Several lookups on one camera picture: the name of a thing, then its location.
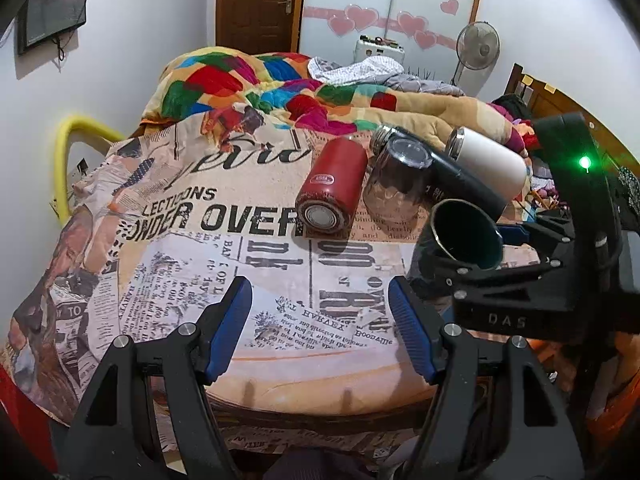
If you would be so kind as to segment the dark green cup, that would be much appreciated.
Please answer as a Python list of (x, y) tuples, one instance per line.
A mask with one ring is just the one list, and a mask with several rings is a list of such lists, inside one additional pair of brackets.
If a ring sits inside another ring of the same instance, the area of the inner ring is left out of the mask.
[(480, 207), (456, 198), (431, 209), (419, 242), (424, 254), (477, 270), (495, 270), (503, 257), (496, 222)]

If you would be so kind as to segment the clear glass cup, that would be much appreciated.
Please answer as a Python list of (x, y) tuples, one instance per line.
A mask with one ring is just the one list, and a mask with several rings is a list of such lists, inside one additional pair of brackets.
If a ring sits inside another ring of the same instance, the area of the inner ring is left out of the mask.
[(363, 203), (379, 222), (410, 222), (418, 214), (433, 162), (426, 146), (406, 136), (393, 136), (376, 158), (363, 191)]

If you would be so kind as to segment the white thermos bottle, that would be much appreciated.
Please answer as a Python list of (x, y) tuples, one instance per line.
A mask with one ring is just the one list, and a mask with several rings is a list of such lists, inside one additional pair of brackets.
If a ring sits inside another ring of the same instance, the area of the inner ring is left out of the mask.
[(525, 160), (472, 129), (454, 129), (446, 144), (446, 154), (505, 200), (514, 200), (524, 188)]

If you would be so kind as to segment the black thermos bottle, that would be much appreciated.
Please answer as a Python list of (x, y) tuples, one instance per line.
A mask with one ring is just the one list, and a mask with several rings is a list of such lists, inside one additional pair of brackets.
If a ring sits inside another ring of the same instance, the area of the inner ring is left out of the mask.
[(424, 203), (428, 206), (434, 206), (443, 200), (456, 198), (480, 207), (494, 221), (501, 217), (504, 208), (506, 208), (504, 198), (488, 188), (468, 170), (462, 168), (451, 157), (435, 151), (420, 136), (416, 136), (404, 128), (390, 125), (379, 126), (372, 133), (370, 140), (370, 149), (375, 157), (381, 154), (385, 144), (393, 136), (406, 136), (422, 142), (432, 156), (433, 162), (430, 169), (427, 170), (426, 188), (422, 197)]

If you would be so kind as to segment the wooden headboard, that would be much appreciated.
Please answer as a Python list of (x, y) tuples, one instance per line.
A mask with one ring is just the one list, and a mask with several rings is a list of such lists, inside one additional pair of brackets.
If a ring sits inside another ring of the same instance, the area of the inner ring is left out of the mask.
[(608, 164), (626, 167), (638, 177), (638, 160), (612, 131), (561, 90), (526, 74), (524, 68), (518, 63), (513, 64), (506, 84), (506, 93), (519, 96), (535, 119), (567, 113), (582, 113), (593, 139), (608, 159)]

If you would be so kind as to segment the red thermos bottle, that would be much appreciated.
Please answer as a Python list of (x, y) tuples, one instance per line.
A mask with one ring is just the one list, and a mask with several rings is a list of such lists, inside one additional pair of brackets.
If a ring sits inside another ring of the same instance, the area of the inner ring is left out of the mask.
[(326, 142), (296, 197), (298, 218), (320, 233), (350, 226), (367, 166), (368, 155), (360, 143), (349, 138)]

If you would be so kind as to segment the standing electric fan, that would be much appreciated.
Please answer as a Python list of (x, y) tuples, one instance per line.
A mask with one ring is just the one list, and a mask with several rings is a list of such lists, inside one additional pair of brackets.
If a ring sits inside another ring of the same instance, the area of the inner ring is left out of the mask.
[(467, 24), (456, 41), (457, 67), (451, 82), (457, 84), (464, 70), (484, 70), (496, 62), (500, 38), (494, 26), (486, 21)]

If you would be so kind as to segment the newspaper print bed sheet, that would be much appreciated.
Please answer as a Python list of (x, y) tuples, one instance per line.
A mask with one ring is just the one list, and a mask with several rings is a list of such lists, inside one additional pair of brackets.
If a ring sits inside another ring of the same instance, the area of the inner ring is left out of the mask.
[(360, 209), (340, 234), (307, 230), (294, 203), (328, 136), (238, 112), (224, 140), (203, 113), (110, 148), (76, 185), (77, 207), (2, 339), (2, 366), (35, 410), (68, 422), (115, 337), (163, 338), (241, 275), (253, 305), (206, 391), (230, 448), (386, 456), (416, 435), (434, 393), (387, 301), (427, 213), (388, 226)]

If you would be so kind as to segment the white striped cloth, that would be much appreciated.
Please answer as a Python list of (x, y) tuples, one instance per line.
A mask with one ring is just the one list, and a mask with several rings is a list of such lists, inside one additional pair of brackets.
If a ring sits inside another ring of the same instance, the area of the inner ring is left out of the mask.
[(379, 84), (405, 71), (400, 63), (383, 55), (372, 55), (347, 66), (338, 66), (315, 56), (309, 60), (307, 70), (312, 79), (334, 86)]

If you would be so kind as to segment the white small cabinet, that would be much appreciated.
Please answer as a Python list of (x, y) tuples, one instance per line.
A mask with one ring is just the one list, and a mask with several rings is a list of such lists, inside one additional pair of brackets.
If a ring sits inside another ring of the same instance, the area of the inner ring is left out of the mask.
[(406, 52), (404, 47), (394, 40), (361, 35), (356, 42), (354, 62), (361, 62), (375, 55), (386, 56), (386, 58), (392, 58), (399, 64), (404, 64)]

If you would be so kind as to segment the colourful patchwork quilt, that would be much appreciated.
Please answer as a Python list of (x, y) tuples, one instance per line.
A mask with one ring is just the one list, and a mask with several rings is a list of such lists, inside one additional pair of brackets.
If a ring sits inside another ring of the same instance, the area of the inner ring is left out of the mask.
[(146, 104), (137, 128), (156, 133), (203, 113), (232, 129), (250, 105), (285, 125), (334, 136), (389, 124), (421, 136), (443, 150), (451, 131), (470, 128), (512, 152), (527, 154), (522, 134), (494, 106), (470, 96), (403, 92), (357, 82), (334, 86), (314, 79), (308, 56), (293, 52), (250, 55), (225, 47), (198, 49), (172, 60)]

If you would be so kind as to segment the sliding wardrobe with hearts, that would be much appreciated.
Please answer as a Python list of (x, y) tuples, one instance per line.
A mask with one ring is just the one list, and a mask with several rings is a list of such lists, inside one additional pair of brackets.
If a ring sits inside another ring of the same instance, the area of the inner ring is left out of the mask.
[(362, 36), (404, 50), (405, 70), (452, 81), (459, 32), (476, 18), (480, 0), (304, 0), (299, 52), (347, 65)]

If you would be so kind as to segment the brown wooden door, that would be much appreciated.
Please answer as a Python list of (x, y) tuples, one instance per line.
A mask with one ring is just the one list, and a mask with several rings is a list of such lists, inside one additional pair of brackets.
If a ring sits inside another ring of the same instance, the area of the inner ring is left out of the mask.
[(303, 0), (215, 0), (215, 44), (249, 54), (296, 52)]

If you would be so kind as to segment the yellow padded bed rail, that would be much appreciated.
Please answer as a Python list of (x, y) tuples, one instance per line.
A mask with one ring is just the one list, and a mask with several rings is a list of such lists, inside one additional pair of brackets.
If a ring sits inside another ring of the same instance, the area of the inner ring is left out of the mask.
[(92, 164), (113, 143), (125, 139), (124, 134), (86, 115), (70, 115), (60, 122), (52, 151), (52, 190), (60, 226), (70, 218), (68, 175), (76, 170), (81, 159)]

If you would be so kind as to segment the small wall monitor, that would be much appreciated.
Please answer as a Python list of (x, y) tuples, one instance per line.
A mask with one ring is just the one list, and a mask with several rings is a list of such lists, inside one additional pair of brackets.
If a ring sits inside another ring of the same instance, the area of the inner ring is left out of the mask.
[(87, 0), (26, 0), (16, 19), (16, 52), (23, 55), (44, 42), (85, 24)]

